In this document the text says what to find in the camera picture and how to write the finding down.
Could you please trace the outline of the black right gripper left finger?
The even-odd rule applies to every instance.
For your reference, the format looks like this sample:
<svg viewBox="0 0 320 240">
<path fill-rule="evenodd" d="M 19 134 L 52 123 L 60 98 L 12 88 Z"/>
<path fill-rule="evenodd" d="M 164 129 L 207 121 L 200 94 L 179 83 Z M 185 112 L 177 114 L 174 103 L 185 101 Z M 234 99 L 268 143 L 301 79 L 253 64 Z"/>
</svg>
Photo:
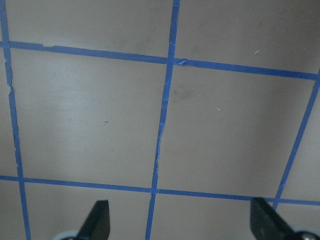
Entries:
<svg viewBox="0 0 320 240">
<path fill-rule="evenodd" d="M 83 225 L 77 240 L 107 240 L 110 236 L 110 210 L 108 200 L 98 200 L 93 205 Z"/>
</svg>

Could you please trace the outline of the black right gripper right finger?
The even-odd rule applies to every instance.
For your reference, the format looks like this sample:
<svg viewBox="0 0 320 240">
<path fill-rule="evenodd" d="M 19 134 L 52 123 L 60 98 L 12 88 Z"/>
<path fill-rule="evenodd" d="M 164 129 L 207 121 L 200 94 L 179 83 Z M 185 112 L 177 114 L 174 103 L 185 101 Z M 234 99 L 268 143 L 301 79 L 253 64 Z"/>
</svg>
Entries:
<svg viewBox="0 0 320 240">
<path fill-rule="evenodd" d="M 250 230 L 256 240 L 318 240 L 308 230 L 295 230 L 262 197 L 250 200 Z"/>
</svg>

